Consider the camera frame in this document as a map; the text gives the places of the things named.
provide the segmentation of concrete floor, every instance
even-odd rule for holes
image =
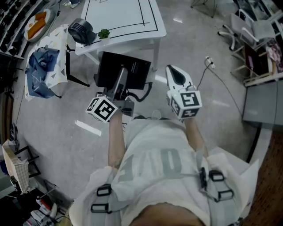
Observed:
[[[237,10],[236,5],[220,5],[212,19],[205,7],[192,9],[191,0],[157,0],[157,4],[167,36],[161,41],[158,70],[149,76],[165,78],[165,66],[173,64],[187,71],[194,84],[198,84],[205,69],[204,59],[210,56],[216,65],[215,73],[223,79],[242,111],[246,89],[229,73],[238,66],[238,61],[229,51],[230,40],[217,35],[225,16]],[[75,9],[61,5],[61,13],[51,30],[79,18],[83,6],[84,0]],[[72,38],[68,43],[71,47],[75,45]],[[153,52],[144,50],[130,55],[152,61]],[[25,65],[26,59],[20,66],[25,68]],[[30,145],[40,156],[37,161],[42,177],[56,184],[59,191],[71,199],[84,190],[90,173],[107,165],[108,124],[98,122],[85,113],[91,99],[100,90],[93,80],[97,69],[98,66],[87,57],[72,53],[71,74],[91,84],[90,88],[68,82],[54,88],[57,94],[63,95],[62,99],[34,98],[28,102],[23,98],[17,122],[21,147]],[[14,122],[23,94],[24,76],[24,73],[19,73],[15,84]],[[203,108],[196,120],[208,149],[219,146],[245,160],[255,129],[241,121],[227,89],[210,71],[206,71],[199,90]],[[151,93],[144,102],[136,104],[135,112],[149,117],[154,109],[159,109],[163,117],[174,118],[167,105],[166,92],[166,84],[154,80]],[[142,96],[145,91],[136,93]],[[75,125],[76,120],[101,130],[101,137]]]

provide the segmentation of checkered cloth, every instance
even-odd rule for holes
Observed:
[[[14,178],[18,181],[22,193],[26,193],[28,190],[29,180],[28,161],[27,159],[23,161],[18,159],[13,150],[14,145],[9,140],[2,145],[2,151],[8,173],[10,176],[14,176]]]

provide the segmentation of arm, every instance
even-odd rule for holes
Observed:
[[[108,165],[119,169],[126,152],[122,127],[122,112],[118,110],[109,123]]]
[[[207,148],[205,147],[204,140],[199,132],[199,128],[196,124],[194,118],[188,118],[184,120],[186,126],[187,139],[189,145],[196,151],[198,149],[203,149],[203,156],[208,157]]]

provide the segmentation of white t-shirt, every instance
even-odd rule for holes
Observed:
[[[207,197],[199,191],[198,177],[188,176],[198,169],[184,126],[172,120],[136,119],[126,128],[125,139],[126,153],[111,184],[119,201],[132,200],[122,211],[122,226],[157,203],[184,207],[209,226]],[[203,166],[207,171],[206,161]]]

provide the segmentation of person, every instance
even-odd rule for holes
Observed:
[[[81,0],[70,0],[70,2],[71,2],[70,7],[71,7],[72,9],[74,9],[75,7],[78,6],[78,4],[81,3]]]
[[[122,226],[203,226],[210,225],[207,197],[199,192],[196,177],[172,177],[197,171],[195,151],[208,156],[194,118],[147,120],[136,117],[124,133],[122,112],[110,119],[108,164],[117,170],[115,184],[142,186],[153,181],[123,210]],[[120,194],[120,198],[129,196]]]

